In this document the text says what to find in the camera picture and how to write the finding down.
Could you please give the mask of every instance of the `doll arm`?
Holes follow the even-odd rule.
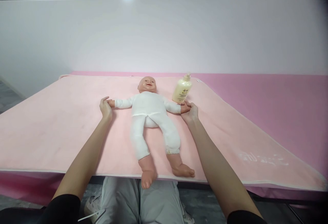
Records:
[[[129,108],[132,106],[134,96],[128,99],[116,99],[115,108]]]
[[[164,100],[164,106],[166,108],[167,111],[169,111],[170,113],[175,113],[175,114],[180,114],[181,113],[181,106],[170,102],[167,98],[163,97]]]

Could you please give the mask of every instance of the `massage table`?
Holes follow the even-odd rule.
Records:
[[[183,74],[75,71],[71,75],[181,77]],[[328,76],[193,74],[225,102],[317,170],[326,179],[328,168]],[[0,172],[0,194],[46,205],[62,174]],[[290,190],[272,184],[245,184],[267,198],[310,200],[321,192]]]

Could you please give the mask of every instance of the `white shoe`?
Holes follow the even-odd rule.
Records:
[[[195,224],[195,220],[186,211],[185,205],[180,201],[184,224]]]
[[[100,196],[91,196],[87,201],[84,206],[84,214],[85,216],[91,215],[93,213],[96,213],[97,211],[100,210],[100,200],[101,200],[101,195]],[[93,216],[89,217],[90,221],[92,224],[95,224],[96,221],[99,219],[99,217],[102,215],[101,212],[94,214]]]

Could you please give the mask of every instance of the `pink blanket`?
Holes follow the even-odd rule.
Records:
[[[93,132],[101,113],[99,100],[128,98],[138,77],[68,76],[0,115],[0,170],[66,172]],[[158,93],[170,99],[178,78],[157,78]],[[189,100],[210,137],[244,184],[325,191],[327,182],[316,170],[288,152],[265,132],[225,103],[204,83],[193,79]],[[191,134],[179,115],[169,114],[181,137],[181,157],[195,169],[193,179],[206,182]],[[98,175],[140,177],[129,141],[131,110],[114,110],[114,122],[97,169]],[[160,129],[145,129],[160,178],[170,171]]]

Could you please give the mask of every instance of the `lotion bottle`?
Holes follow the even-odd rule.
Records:
[[[177,87],[172,96],[172,100],[176,103],[182,103],[186,99],[191,88],[190,73],[187,73],[178,81]]]

